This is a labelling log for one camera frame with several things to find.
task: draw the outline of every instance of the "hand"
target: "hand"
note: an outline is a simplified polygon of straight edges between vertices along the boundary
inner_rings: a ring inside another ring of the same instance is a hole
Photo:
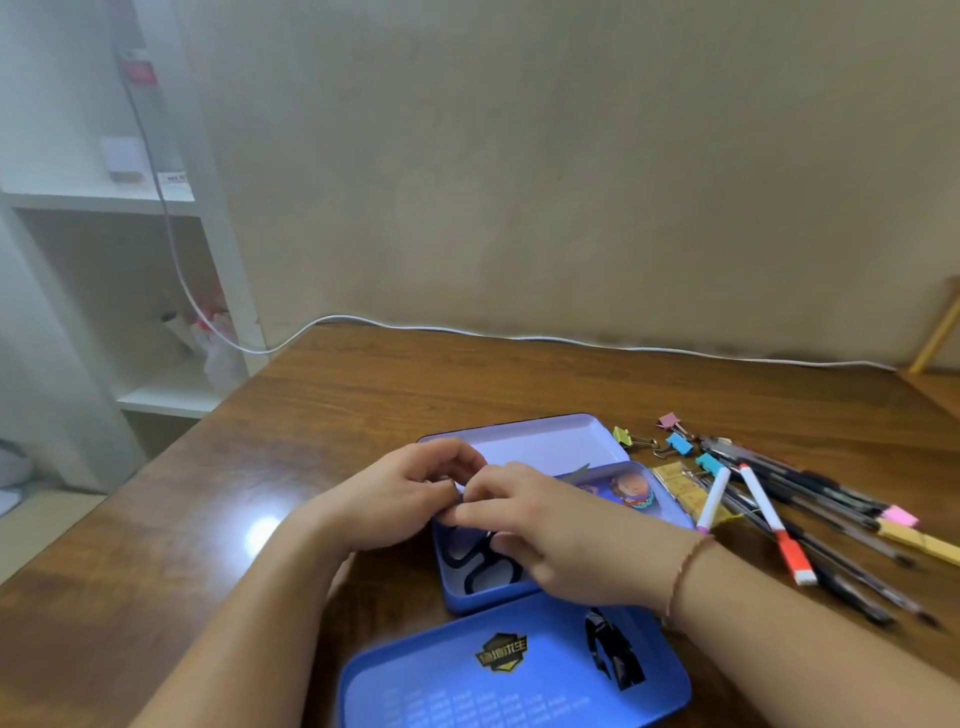
[[[703,538],[520,463],[488,465],[467,484],[464,502],[440,520],[498,531],[493,549],[554,596],[661,613],[686,554]]]
[[[308,501],[300,507],[301,516],[310,522],[332,520],[347,553],[392,546],[459,500],[453,481],[466,483],[486,464],[461,440],[408,445]]]

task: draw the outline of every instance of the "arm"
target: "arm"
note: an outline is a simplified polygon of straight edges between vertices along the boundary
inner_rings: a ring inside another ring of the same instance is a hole
[[[524,465],[488,466],[442,520],[499,531],[492,546],[549,593],[672,617],[778,728],[947,725],[960,686],[718,544]]]
[[[457,440],[391,452],[280,524],[134,728],[300,726],[326,594],[357,550],[413,536],[483,457]]]

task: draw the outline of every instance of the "printed logo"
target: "printed logo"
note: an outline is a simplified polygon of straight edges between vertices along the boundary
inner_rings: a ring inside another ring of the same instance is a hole
[[[497,632],[484,643],[483,652],[476,655],[482,667],[489,667],[494,672],[512,672],[523,662],[526,651],[526,635]]]

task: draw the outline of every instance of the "shelf unit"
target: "shelf unit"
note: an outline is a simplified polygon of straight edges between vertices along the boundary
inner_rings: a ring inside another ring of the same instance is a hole
[[[122,80],[114,44],[154,77]],[[162,190],[192,292],[263,346],[171,1],[0,0],[0,434],[105,492],[146,459],[124,412],[200,419],[224,398],[160,322],[192,312],[152,181],[107,168],[102,138],[139,136],[124,84],[160,171],[189,180]]]
[[[5,191],[7,203],[19,209],[69,209],[80,212],[135,212],[159,215],[162,211],[154,186],[92,183],[85,187],[57,189],[48,186],[41,192]],[[167,184],[163,199],[172,215],[196,215],[197,206],[189,184]]]

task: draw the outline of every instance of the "scissor handle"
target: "scissor handle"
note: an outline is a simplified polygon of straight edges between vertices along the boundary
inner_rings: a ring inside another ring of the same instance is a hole
[[[490,539],[493,537],[493,534],[490,531],[487,531],[483,536],[481,536],[477,542],[471,546],[467,553],[459,558],[453,556],[450,553],[450,532],[453,531],[453,528],[449,529],[444,536],[444,541],[440,544],[440,557],[444,560],[444,563],[449,566],[451,569],[462,569],[470,561],[476,558],[477,554],[482,553],[485,549],[490,548]]]
[[[508,584],[515,584],[520,580],[520,577],[523,576],[523,567],[520,564],[518,564],[516,561],[514,561],[512,558],[510,558],[509,556],[504,556],[503,554],[500,554],[500,553],[495,553],[493,551],[491,551],[490,553],[492,554],[492,558],[491,556],[485,553],[483,563],[480,564],[480,566],[478,566],[476,569],[471,571],[469,574],[467,574],[467,578],[464,579],[465,594],[468,594],[468,595],[473,594],[473,582],[476,580],[477,576],[479,576],[486,570],[492,569],[495,565],[499,564],[501,561],[509,561],[510,566],[513,568],[513,571],[511,572],[511,575],[510,575],[510,581],[507,582]]]

